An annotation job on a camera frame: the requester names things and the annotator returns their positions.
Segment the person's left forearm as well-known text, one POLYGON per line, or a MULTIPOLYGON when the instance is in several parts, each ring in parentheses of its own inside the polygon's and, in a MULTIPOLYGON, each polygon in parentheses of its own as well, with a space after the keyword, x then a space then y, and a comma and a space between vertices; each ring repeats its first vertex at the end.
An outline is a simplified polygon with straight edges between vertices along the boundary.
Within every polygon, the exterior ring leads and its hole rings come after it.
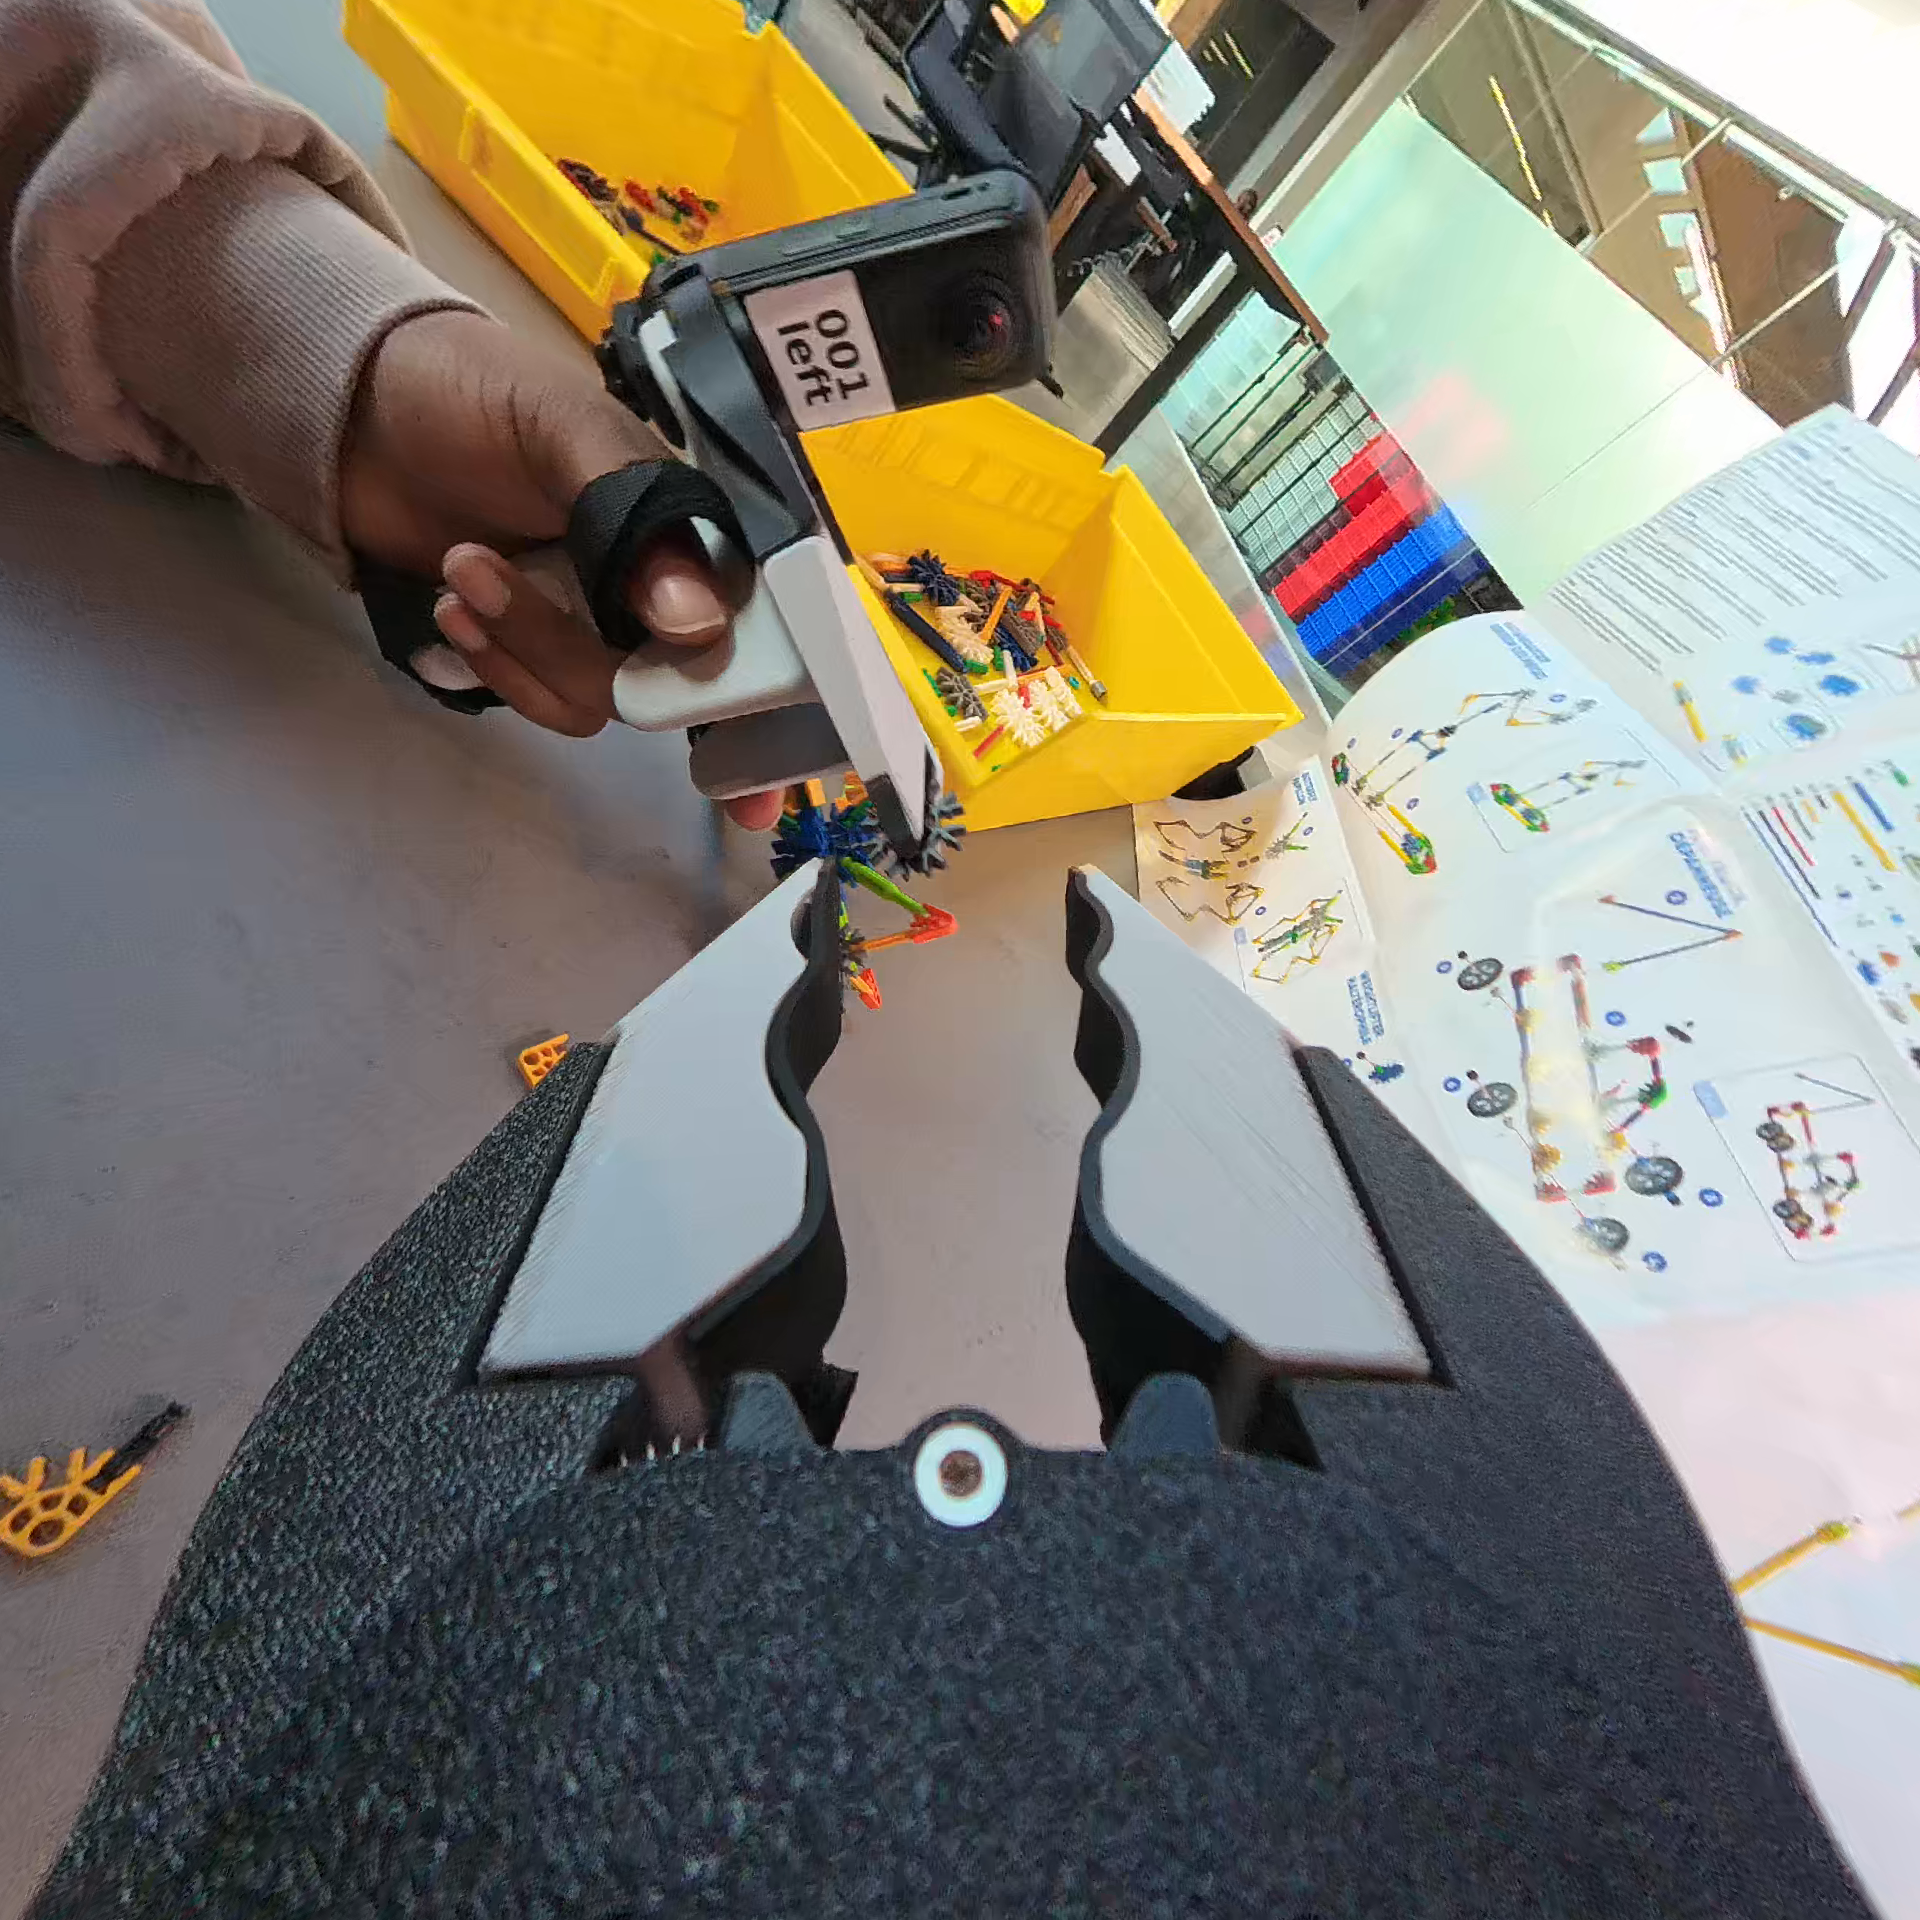
POLYGON ((353 394, 435 312, 474 304, 198 3, 2 7, 7 422, 230 491, 345 571, 353 394))

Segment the person's left hand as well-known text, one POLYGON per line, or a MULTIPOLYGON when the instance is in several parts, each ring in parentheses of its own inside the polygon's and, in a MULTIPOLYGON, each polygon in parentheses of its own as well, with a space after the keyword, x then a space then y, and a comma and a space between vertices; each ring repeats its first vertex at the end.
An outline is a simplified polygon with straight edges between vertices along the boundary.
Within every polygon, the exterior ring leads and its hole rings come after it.
POLYGON ((426 583, 422 668, 488 691, 534 727, 615 720, 615 651, 517 557, 556 545, 589 480, 667 460, 595 375, 472 312, 430 312, 372 352, 339 453, 339 529, 358 564, 426 583))

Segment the yellow storage bin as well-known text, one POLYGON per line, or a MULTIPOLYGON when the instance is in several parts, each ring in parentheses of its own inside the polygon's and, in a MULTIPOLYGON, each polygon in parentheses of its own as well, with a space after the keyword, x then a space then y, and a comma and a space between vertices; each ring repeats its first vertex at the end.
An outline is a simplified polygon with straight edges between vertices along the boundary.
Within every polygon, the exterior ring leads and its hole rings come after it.
POLYGON ((777 26, 737 3, 345 3, 395 144, 584 338, 638 295, 655 252, 554 169, 689 185, 708 244, 909 187, 777 26))
POLYGON ((1036 738, 987 691, 962 723, 935 647, 852 570, 970 829, 1167 800, 1301 717, 1139 479, 1012 400, 822 428, 802 449, 856 561, 1002 576, 1002 622, 1038 592, 1062 629, 1042 666, 1079 717, 1036 738))

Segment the colourful toy construction model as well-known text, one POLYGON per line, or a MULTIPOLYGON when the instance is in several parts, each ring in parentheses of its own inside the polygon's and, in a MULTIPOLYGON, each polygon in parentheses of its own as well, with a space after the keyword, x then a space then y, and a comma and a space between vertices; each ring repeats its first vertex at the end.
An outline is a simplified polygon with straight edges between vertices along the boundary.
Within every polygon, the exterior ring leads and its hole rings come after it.
POLYGON ((771 871, 789 879, 806 863, 820 863, 834 875, 834 948, 841 988, 865 1008, 884 1004, 876 975, 876 955, 893 948, 925 948, 958 933, 958 915, 921 899, 901 880, 878 810, 869 795, 843 788, 834 800, 816 781, 793 788, 784 800, 771 839, 771 871), (852 921, 856 899, 878 899, 898 915, 898 922, 878 936, 863 936, 852 921))

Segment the stack of red crates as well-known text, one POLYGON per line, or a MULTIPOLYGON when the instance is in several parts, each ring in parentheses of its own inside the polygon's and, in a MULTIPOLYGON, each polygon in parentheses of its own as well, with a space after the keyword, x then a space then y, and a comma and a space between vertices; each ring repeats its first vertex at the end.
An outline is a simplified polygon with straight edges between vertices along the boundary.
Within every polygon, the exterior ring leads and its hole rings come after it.
POLYGON ((1387 430, 1363 443, 1328 488, 1333 508, 1281 551, 1264 577, 1264 592, 1296 626, 1434 511, 1422 472, 1387 430))

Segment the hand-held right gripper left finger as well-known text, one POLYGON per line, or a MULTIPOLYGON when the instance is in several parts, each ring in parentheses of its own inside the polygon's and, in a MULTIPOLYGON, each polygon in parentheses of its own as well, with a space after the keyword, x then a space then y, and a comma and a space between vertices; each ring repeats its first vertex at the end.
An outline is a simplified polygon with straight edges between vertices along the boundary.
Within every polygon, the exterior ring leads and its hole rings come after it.
POLYGON ((480 1335, 480 1385, 638 1380, 677 1355, 708 1404, 770 1376, 807 1439, 834 1442, 849 1259, 807 1092, 841 1039, 839 926, 839 871, 796 870, 615 1019, 480 1335))

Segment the black office chair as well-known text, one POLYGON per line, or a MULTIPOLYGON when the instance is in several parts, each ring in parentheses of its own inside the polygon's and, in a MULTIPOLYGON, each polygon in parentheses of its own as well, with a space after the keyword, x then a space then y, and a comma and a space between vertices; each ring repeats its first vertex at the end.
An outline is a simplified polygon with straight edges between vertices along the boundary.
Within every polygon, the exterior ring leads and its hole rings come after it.
POLYGON ((993 3, 929 3, 904 39, 913 185, 1006 169, 1054 212, 1169 48, 1146 3, 1043 3, 1012 35, 993 3))

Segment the small heap of toy pieces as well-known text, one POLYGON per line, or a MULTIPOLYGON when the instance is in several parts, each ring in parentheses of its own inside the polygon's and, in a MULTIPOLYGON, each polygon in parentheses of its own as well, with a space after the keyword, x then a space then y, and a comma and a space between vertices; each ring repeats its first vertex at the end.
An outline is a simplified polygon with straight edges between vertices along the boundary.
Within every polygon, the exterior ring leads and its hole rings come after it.
POLYGON ((720 203, 689 185, 643 185, 609 177, 584 160, 554 156, 554 169, 595 210, 616 233, 655 255, 686 255, 708 242, 720 203))

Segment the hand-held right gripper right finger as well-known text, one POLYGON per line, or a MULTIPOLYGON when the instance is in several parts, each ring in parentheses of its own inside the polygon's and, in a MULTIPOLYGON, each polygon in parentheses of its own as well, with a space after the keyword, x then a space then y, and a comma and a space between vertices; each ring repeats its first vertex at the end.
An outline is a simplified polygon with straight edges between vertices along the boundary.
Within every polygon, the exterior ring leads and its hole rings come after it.
POLYGON ((1226 1444, 1288 1444, 1296 1380, 1432 1380, 1281 1022, 1098 870, 1066 879, 1079 1150, 1066 1298, 1098 1436, 1190 1379, 1226 1444))

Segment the printed instruction sheet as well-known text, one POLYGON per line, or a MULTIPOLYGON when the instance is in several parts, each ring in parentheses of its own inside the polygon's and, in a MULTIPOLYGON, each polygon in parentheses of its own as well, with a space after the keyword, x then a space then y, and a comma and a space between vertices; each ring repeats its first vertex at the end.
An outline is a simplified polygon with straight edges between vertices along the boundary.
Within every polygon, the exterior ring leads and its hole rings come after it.
POLYGON ((1917 453, 1841 406, 1418 638, 1139 897, 1606 1344, 1917 1915, 1917 453))

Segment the yellow connector with black rod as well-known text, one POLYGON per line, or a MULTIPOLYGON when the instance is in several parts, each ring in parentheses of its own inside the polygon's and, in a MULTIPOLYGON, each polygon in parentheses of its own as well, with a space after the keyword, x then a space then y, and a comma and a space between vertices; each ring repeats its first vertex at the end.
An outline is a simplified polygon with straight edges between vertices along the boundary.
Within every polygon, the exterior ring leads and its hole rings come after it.
POLYGON ((187 1404, 165 1403, 114 1448, 78 1444, 64 1458, 37 1452, 2 1473, 2 1552, 41 1563, 66 1549, 109 1505, 146 1476, 150 1452, 187 1419, 187 1404))

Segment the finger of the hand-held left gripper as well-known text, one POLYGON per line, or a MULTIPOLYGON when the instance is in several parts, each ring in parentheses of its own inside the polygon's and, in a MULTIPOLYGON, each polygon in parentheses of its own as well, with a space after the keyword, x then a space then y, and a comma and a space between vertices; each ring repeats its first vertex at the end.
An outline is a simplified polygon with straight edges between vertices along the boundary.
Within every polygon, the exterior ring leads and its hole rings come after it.
POLYGON ((893 858, 938 858, 938 754, 833 542, 770 553, 762 583, 812 685, 802 777, 855 773, 893 858))

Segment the pile of toy building pieces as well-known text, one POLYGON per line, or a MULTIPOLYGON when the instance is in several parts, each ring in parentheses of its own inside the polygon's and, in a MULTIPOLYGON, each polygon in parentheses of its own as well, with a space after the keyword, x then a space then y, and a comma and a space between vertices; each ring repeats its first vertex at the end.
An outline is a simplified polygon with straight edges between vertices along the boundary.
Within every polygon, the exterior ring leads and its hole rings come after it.
POLYGON ((1006 773, 1107 705, 1107 686, 1029 577, 950 570, 933 547, 856 557, 921 677, 980 774, 1006 773))

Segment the wooden standing desk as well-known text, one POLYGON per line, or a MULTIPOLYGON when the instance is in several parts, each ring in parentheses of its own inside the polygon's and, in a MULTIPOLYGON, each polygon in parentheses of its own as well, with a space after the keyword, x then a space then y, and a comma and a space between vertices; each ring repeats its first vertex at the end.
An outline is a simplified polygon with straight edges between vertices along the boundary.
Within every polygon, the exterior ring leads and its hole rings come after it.
POLYGON ((1123 443, 1159 410, 1173 386, 1186 375, 1192 360, 1231 320, 1240 299, 1253 297, 1268 312, 1293 320, 1296 329, 1301 329, 1316 347, 1325 347, 1328 338, 1325 323, 1313 314, 1307 299, 1288 277, 1283 267, 1261 244, 1257 226, 1250 226, 1246 214, 1234 205, 1234 198, 1195 155, 1185 131, 1176 128, 1176 122, 1169 122, 1169 114, 1152 104, 1146 89, 1136 91, 1136 106, 1143 111, 1143 122, 1176 156, 1179 171, 1185 171, 1186 185, 1201 198, 1201 205, 1212 210, 1221 226, 1226 277, 1215 295, 1199 297, 1192 320, 1182 333, 1176 333, 1162 360, 1139 381, 1132 397, 1126 397, 1126 403, 1101 430, 1095 446, 1106 451, 1107 460, 1114 460, 1123 443))

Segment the grey desk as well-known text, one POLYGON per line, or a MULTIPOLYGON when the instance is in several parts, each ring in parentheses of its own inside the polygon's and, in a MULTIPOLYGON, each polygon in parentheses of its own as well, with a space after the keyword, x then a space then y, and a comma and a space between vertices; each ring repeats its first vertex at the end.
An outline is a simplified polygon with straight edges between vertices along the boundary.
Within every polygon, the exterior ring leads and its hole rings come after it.
MULTIPOLYGON (((1091 1092, 1062 880, 1119 807, 970 839, 813 1084, 841 1439, 938 1407, 1083 1448, 1062 1303, 1091 1092)), ((771 884, 659 736, 462 720, 225 501, 2 446, 2 1465, 187 1418, 2 1563, 2 1915, 111 1739, 180 1540, 317 1313, 513 1104, 771 884)))

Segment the blue storage bin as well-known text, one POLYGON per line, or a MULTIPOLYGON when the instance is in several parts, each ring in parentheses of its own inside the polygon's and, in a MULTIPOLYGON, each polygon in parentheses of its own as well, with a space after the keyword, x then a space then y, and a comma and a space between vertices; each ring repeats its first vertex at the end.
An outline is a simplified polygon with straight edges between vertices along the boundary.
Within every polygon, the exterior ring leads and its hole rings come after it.
POLYGON ((1437 505, 1333 587, 1324 602, 1291 615, 1293 632, 1307 660, 1328 674, 1347 674, 1490 576, 1494 567, 1469 527, 1451 505, 1437 505))

